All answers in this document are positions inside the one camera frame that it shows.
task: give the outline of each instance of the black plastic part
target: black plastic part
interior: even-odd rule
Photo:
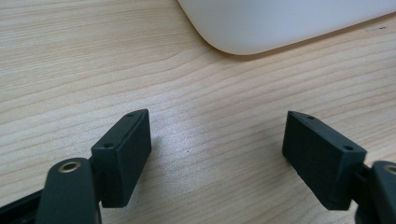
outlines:
[[[0,223],[33,224],[40,203],[41,191],[9,203],[0,209]]]
[[[376,161],[369,174],[369,189],[381,223],[396,223],[396,163]]]
[[[87,159],[73,158],[50,168],[35,223],[101,223]]]
[[[93,187],[95,188],[96,202],[99,203],[106,193],[106,179],[105,174],[98,170],[92,163],[92,158],[89,159],[92,169]]]
[[[127,205],[150,152],[147,109],[122,117],[92,147],[92,164],[106,180],[103,207]]]
[[[348,209],[350,179],[366,150],[319,119],[290,111],[282,152],[327,209]]]
[[[349,194],[359,207],[355,214],[357,224],[380,223],[378,213],[370,192],[369,175],[372,170],[363,164],[361,169],[352,176]]]

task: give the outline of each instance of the white plastic object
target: white plastic object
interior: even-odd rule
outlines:
[[[396,11],[396,0],[178,0],[199,34],[231,54],[254,54]]]

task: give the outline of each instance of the wood grain surface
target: wood grain surface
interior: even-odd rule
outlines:
[[[0,206],[141,108],[153,150],[104,223],[353,223],[356,204],[327,211],[282,157],[286,115],[396,162],[396,14],[233,56],[176,0],[0,2]]]

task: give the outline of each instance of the brass screw hole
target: brass screw hole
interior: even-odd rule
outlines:
[[[77,170],[80,165],[81,163],[79,163],[79,161],[70,161],[59,167],[59,172],[70,173]]]

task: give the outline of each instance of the wooden table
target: wooden table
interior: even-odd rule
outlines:
[[[124,114],[150,112],[153,150],[104,223],[353,223],[281,154],[288,110],[396,161],[396,14],[253,56],[210,47],[177,1],[0,3],[0,205]]]

